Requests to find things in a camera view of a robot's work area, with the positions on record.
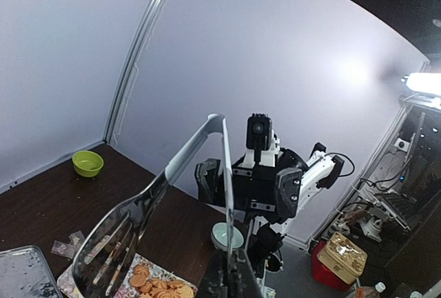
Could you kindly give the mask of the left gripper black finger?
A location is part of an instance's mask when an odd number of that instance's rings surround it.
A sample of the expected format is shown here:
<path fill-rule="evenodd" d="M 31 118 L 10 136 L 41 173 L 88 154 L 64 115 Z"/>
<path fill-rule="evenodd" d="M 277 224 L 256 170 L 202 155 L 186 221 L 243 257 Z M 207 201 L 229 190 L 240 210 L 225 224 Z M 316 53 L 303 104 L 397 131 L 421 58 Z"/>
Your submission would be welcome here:
<path fill-rule="evenodd" d="M 198 297 L 263 297 L 244 249 L 216 250 L 198 287 Z"/>

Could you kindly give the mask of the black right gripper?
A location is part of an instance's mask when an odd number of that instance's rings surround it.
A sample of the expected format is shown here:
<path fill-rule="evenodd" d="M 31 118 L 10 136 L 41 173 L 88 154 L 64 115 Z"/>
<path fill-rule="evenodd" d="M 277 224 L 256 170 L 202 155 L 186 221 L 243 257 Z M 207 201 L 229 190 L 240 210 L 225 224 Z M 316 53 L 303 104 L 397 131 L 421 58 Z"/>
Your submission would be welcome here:
<path fill-rule="evenodd" d="M 283 149 L 274 158 L 274 167 L 246 168 L 243 165 L 245 154 L 232 165 L 234 205 L 238 210 L 263 216 L 269 222 L 284 222 L 296 216 L 303 175 L 309 166 L 290 149 Z M 220 159 L 208 158 L 196 164 L 194 178 L 199 201 L 224 206 Z"/>

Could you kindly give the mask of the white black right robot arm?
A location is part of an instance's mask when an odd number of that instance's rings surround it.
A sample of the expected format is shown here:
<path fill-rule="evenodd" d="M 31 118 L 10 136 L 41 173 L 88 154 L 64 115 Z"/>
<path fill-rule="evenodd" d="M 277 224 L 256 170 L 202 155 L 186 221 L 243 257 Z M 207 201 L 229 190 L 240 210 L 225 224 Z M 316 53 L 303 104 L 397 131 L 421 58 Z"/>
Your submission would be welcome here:
<path fill-rule="evenodd" d="M 294 217 L 323 190 L 343 178 L 348 156 L 316 143 L 308 160 L 277 141 L 247 145 L 232 164 L 234 207 L 245 213 L 242 243 L 259 286 L 267 262 L 279 251 Z"/>

